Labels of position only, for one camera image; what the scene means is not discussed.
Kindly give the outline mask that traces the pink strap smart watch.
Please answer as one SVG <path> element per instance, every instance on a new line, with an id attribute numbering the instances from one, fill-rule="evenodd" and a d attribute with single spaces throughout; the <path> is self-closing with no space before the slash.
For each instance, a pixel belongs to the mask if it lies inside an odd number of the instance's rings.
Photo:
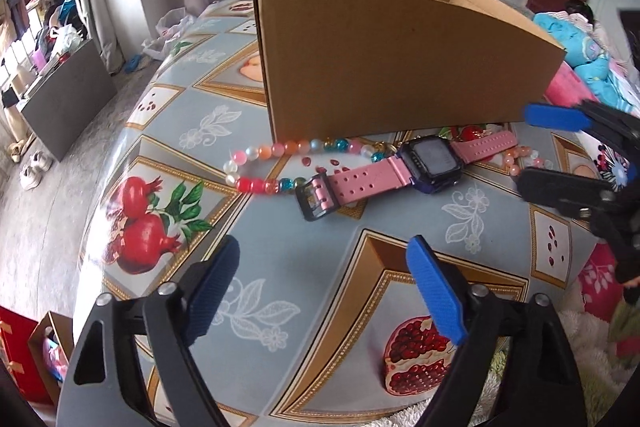
<path id="1" fill-rule="evenodd" d="M 516 136 L 508 130 L 468 142 L 421 136 L 368 165 L 331 176 L 318 173 L 296 187 L 295 196 L 304 218 L 317 221 L 361 199 L 408 186 L 423 194 L 437 193 L 460 181 L 466 166 L 517 145 Z"/>

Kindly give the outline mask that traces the red gift box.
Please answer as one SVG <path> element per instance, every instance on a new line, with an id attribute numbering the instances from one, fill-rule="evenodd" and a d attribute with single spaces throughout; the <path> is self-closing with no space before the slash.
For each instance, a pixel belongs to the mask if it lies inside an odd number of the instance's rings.
<path id="1" fill-rule="evenodd" d="M 51 405 L 50 395 L 44 387 L 28 345 L 37 322 L 6 308 L 1 308 L 0 317 L 1 348 L 9 363 L 9 373 L 21 396 L 28 402 Z"/>

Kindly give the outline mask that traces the white shoes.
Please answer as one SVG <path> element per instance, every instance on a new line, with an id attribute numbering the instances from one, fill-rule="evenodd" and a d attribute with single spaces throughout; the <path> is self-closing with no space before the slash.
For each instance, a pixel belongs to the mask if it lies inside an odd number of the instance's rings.
<path id="1" fill-rule="evenodd" d="M 48 153 L 42 150 L 33 153 L 29 163 L 20 172 L 22 189 L 30 191 L 36 188 L 42 180 L 43 173 L 49 171 L 52 164 L 53 158 Z"/>

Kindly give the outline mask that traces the grey cabinet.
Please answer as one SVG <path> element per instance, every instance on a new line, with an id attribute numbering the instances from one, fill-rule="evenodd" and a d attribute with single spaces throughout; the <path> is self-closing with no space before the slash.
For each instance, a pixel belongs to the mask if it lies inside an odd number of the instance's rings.
<path id="1" fill-rule="evenodd" d="M 96 44 L 88 39 L 57 69 L 36 81 L 18 109 L 46 150 L 61 161 L 116 93 Z"/>

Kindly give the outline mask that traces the brown cardboard box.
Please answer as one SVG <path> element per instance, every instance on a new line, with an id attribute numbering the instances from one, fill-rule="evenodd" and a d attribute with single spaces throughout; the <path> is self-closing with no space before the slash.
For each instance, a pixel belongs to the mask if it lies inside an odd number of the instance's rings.
<path id="1" fill-rule="evenodd" d="M 500 0 L 254 0 L 279 142 L 519 121 L 565 52 Z"/>

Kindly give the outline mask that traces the white plastic bag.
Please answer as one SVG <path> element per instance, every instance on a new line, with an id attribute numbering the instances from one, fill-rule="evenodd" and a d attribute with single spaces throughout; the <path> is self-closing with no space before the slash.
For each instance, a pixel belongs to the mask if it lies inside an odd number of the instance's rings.
<path id="1" fill-rule="evenodd" d="M 186 30 L 195 22 L 196 17 L 185 8 L 168 11 L 155 26 L 157 37 L 143 41 L 142 53 L 151 57 L 152 60 L 166 60 Z"/>

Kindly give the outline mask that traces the person sitting on bed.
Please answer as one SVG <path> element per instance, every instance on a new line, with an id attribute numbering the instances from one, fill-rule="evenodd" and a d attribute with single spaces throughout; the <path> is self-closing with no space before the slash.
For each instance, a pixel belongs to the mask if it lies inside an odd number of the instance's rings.
<path id="1" fill-rule="evenodd" d="M 593 10 L 582 0 L 567 0 L 564 4 L 568 17 L 582 31 L 592 35 L 593 38 L 604 41 L 608 36 L 603 26 L 596 21 Z"/>

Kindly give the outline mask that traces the light blue blanket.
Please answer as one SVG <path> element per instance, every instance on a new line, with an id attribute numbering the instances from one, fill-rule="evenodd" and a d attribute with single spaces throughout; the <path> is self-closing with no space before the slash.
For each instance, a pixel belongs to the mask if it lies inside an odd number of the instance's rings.
<path id="1" fill-rule="evenodd" d="M 600 102 L 634 117 L 639 97 L 608 49 L 589 31 L 582 15 L 542 12 L 534 15 L 540 26 L 563 47 L 565 56 L 544 96 L 554 105 L 573 106 L 582 101 Z"/>

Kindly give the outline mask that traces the hanging clothes rack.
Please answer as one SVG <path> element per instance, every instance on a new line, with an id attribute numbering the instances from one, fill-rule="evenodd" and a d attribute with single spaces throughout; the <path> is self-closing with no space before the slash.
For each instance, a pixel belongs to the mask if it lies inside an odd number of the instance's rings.
<path id="1" fill-rule="evenodd" d="M 76 0 L 1 0 L 1 88 L 9 87 L 21 68 L 40 72 L 65 26 L 88 37 Z"/>

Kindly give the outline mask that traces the fruit pattern tablecloth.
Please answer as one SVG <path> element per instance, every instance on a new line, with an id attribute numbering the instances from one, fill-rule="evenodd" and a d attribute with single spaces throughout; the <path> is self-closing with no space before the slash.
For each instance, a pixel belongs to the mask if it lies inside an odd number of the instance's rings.
<path id="1" fill-rule="evenodd" d="M 578 274 L 597 239 L 523 202 L 500 157 L 435 195 L 390 192 L 307 222 L 291 195 L 234 188 L 243 176 L 294 180 L 367 164 L 410 133 L 370 136 L 349 154 L 271 158 L 250 0 L 209 5 L 160 65 L 120 135 L 81 248 L 74 313 L 99 293 L 149 295 L 212 257 L 226 236 L 240 264 L 191 348 L 235 426 L 369 424 L 430 399 L 454 355 L 405 262 L 410 237 L 506 299 L 580 305 Z"/>

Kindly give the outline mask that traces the small open cardboard box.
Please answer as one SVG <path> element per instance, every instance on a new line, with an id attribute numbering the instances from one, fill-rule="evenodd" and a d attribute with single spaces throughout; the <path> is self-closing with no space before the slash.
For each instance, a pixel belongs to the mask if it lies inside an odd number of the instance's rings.
<path id="1" fill-rule="evenodd" d="M 30 334 L 28 347 L 43 386 L 57 407 L 74 350 L 72 319 L 48 311 Z"/>

